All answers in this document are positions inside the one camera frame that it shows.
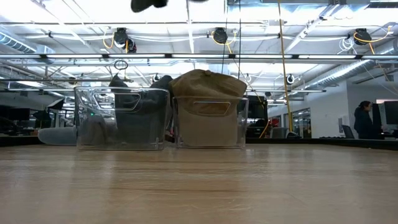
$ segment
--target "clear plastic bin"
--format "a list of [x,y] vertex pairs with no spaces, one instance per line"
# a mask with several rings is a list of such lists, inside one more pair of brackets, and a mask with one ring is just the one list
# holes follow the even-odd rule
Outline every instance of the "clear plastic bin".
[[173,98],[177,147],[244,148],[248,121],[247,98]]
[[162,150],[169,98],[155,88],[76,87],[78,149]]

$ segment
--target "ceiling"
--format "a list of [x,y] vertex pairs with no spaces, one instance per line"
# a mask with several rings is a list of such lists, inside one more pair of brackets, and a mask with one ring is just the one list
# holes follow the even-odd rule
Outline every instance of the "ceiling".
[[[32,0],[3,0],[0,2],[0,31],[27,45],[45,45],[56,54],[124,53],[115,45],[110,49],[104,46],[104,42],[111,45],[113,32],[118,27],[127,28],[139,54],[281,54],[277,5],[252,4],[254,1],[247,0],[243,1],[239,11],[238,1],[229,2],[190,2],[187,10],[186,0],[170,0],[167,7],[151,7],[144,12],[133,13],[129,7],[130,0],[46,0],[42,1],[42,7]],[[350,40],[343,43],[344,39],[356,28],[366,28],[373,39],[380,39],[390,26],[389,35],[374,43],[377,48],[398,34],[397,13],[398,8],[368,8],[367,4],[327,6],[300,2],[293,9],[292,5],[283,5],[283,42],[285,49],[289,48],[285,53],[344,55],[355,54],[355,50],[358,54],[371,54],[367,45],[351,47]],[[216,27],[226,28],[231,52],[211,38]],[[5,45],[0,45],[0,53],[20,54]],[[35,63],[26,64],[18,59],[9,62],[26,66],[36,73],[45,73],[45,67]],[[109,69],[113,75],[117,73],[112,66],[107,69],[97,65],[98,61],[87,63],[89,65],[74,66],[72,61],[57,60],[47,65],[48,73],[53,79],[109,78]],[[134,80],[133,86],[147,86],[155,74],[168,74],[175,78],[194,68],[216,72],[223,68],[224,73],[234,76],[238,76],[239,70],[236,63],[225,61],[226,66],[223,67],[220,60],[176,61],[163,58],[150,61],[134,59],[129,63],[130,67],[122,76]],[[296,62],[286,64],[285,69],[286,73],[297,78],[297,82],[305,83],[338,65],[327,60],[322,63]],[[281,62],[243,62],[240,71],[253,88],[283,88]]]

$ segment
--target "desk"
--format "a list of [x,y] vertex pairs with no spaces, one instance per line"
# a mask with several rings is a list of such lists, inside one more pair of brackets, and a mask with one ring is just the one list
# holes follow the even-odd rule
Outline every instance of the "desk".
[[1,224],[396,223],[398,152],[0,148]]

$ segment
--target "wooden table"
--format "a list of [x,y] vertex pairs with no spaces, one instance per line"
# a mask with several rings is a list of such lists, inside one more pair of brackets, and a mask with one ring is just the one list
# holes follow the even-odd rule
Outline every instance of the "wooden table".
[[398,223],[398,152],[0,148],[0,223]]

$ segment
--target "black cable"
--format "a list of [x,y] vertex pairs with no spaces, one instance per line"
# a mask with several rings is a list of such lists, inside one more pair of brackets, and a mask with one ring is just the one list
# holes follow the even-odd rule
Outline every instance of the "black cable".
[[[227,5],[226,5],[225,33],[227,33],[227,29],[226,29],[227,24],[228,24],[228,3],[227,3]],[[224,44],[224,50],[223,50],[223,63],[222,63],[222,65],[221,65],[221,74],[222,74],[223,71],[224,71],[225,45],[226,45],[226,44]]]
[[239,65],[238,65],[238,79],[241,74],[241,47],[242,47],[242,20],[241,20],[241,0],[239,0]]

